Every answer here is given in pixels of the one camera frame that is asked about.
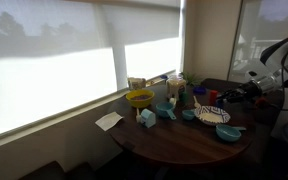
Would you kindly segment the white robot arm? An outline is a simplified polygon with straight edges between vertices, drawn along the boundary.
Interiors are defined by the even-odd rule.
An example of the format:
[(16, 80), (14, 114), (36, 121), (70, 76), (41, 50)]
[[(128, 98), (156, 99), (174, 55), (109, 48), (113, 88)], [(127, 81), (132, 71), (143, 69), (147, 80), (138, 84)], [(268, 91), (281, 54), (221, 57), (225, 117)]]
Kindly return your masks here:
[(230, 103), (242, 102), (288, 88), (288, 37), (263, 50), (259, 61), (266, 67), (267, 74), (260, 76), (255, 71), (247, 71), (248, 82), (227, 90), (218, 99)]

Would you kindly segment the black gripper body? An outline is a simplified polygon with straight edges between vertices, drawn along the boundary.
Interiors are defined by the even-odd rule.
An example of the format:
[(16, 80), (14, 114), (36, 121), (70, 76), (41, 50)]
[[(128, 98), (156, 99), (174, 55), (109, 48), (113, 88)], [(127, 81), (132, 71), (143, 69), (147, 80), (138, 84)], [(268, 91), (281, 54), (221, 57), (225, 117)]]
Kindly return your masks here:
[(221, 95), (223, 102), (236, 103), (250, 100), (262, 94), (261, 88), (255, 81), (239, 85), (236, 89), (228, 90)]

